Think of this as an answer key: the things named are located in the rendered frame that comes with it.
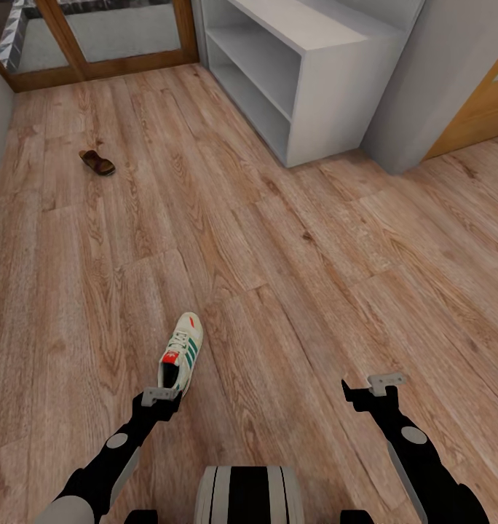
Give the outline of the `robot trunk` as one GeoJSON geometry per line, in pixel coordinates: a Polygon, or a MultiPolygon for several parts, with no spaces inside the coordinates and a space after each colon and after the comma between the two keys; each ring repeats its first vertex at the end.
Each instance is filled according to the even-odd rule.
{"type": "Polygon", "coordinates": [[[305,524],[292,467],[207,467],[194,524],[305,524]]]}

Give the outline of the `sandal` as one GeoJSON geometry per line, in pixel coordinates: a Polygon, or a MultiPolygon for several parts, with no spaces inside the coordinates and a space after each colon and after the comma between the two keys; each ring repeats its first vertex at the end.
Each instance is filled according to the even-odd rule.
{"type": "Polygon", "coordinates": [[[81,160],[89,165],[98,175],[110,175],[116,170],[114,164],[105,159],[101,158],[96,151],[80,151],[79,156],[81,160]]]}

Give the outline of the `gym shoe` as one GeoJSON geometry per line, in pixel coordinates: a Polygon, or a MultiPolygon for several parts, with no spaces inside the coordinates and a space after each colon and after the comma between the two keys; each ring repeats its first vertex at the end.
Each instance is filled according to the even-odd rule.
{"type": "Polygon", "coordinates": [[[186,395],[202,341],[199,317],[192,311],[182,314],[159,361],[158,388],[175,388],[182,392],[181,399],[186,395]]]}

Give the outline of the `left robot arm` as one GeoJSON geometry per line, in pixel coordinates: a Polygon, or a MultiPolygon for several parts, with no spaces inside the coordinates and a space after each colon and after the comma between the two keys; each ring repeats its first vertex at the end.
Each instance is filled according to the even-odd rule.
{"type": "Polygon", "coordinates": [[[99,524],[138,465],[141,446],[157,421],[177,412],[182,392],[148,386],[133,400],[133,416],[112,435],[93,461],[78,468],[65,489],[31,524],[99,524]]]}

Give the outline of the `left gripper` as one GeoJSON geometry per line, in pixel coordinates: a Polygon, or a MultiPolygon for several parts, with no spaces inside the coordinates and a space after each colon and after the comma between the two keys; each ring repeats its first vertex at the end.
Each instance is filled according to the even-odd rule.
{"type": "MultiPolygon", "coordinates": [[[[177,412],[181,403],[182,392],[179,392],[174,400],[157,400],[151,407],[142,407],[141,400],[143,395],[140,395],[133,400],[133,416],[141,416],[150,425],[150,431],[157,421],[169,421],[172,418],[173,412],[177,412]]],[[[131,419],[130,419],[131,421],[131,419]]],[[[149,433],[150,433],[149,431],[149,433]]]]}

